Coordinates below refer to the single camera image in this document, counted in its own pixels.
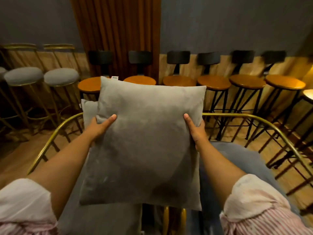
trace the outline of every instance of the black backrest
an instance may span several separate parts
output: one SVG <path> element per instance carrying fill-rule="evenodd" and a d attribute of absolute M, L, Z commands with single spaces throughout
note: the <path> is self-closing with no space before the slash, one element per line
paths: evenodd
<path fill-rule="evenodd" d="M 286 51 L 266 51 L 262 57 L 265 64 L 283 63 L 286 58 Z"/>
<path fill-rule="evenodd" d="M 152 64 L 152 53 L 150 51 L 129 51 L 128 60 L 131 64 Z"/>
<path fill-rule="evenodd" d="M 232 63 L 252 63 L 254 59 L 253 50 L 235 50 L 232 52 Z"/>
<path fill-rule="evenodd" d="M 190 51 L 169 51 L 167 53 L 168 64 L 188 64 L 190 61 Z"/>
<path fill-rule="evenodd" d="M 88 51 L 88 59 L 92 65 L 112 64 L 113 55 L 111 51 Z"/>
<path fill-rule="evenodd" d="M 221 61 L 221 55 L 217 52 L 201 53 L 197 55 L 198 65 L 213 65 Z"/>

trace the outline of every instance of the rolled-up sleeve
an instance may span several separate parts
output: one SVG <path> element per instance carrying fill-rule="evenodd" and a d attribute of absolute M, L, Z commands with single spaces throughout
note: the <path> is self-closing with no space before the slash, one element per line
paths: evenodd
<path fill-rule="evenodd" d="M 18 179 L 0 190 L 1 234 L 56 234 L 51 193 L 30 179 Z"/>
<path fill-rule="evenodd" d="M 233 186 L 220 220 L 225 234 L 313 234 L 282 194 L 251 174 Z"/>

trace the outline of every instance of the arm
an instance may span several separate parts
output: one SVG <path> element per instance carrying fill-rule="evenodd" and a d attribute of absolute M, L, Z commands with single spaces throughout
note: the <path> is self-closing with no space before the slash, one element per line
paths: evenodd
<path fill-rule="evenodd" d="M 52 209 L 60 217 L 86 160 L 91 143 L 115 121 L 112 115 L 102 124 L 93 118 L 86 130 L 52 159 L 39 167 L 27 178 L 51 193 Z"/>
<path fill-rule="evenodd" d="M 184 119 L 189 126 L 190 134 L 196 143 L 208 178 L 223 208 L 234 184 L 246 173 L 211 145 L 204 129 L 203 120 L 200 126 L 196 127 L 188 114 L 184 114 Z"/>

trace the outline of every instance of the person's left hand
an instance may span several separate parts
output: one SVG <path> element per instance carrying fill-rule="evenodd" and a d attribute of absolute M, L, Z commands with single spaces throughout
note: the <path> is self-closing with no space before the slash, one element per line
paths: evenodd
<path fill-rule="evenodd" d="M 117 116 L 111 115 L 106 121 L 102 124 L 97 123 L 96 117 L 93 117 L 90 125 L 85 129 L 82 135 L 85 135 L 90 142 L 93 142 L 101 134 L 104 134 L 105 131 L 110 127 L 110 125 L 116 120 Z"/>

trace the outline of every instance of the forearm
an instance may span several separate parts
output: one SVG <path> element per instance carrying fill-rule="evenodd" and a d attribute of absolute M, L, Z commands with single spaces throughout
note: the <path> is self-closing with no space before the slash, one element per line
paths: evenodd
<path fill-rule="evenodd" d="M 84 133 L 27 178 L 51 192 L 54 214 L 60 217 L 86 160 L 91 139 Z"/>
<path fill-rule="evenodd" d="M 246 173 L 218 152 L 208 140 L 201 142 L 198 150 L 220 205 L 224 207 L 234 184 Z"/>

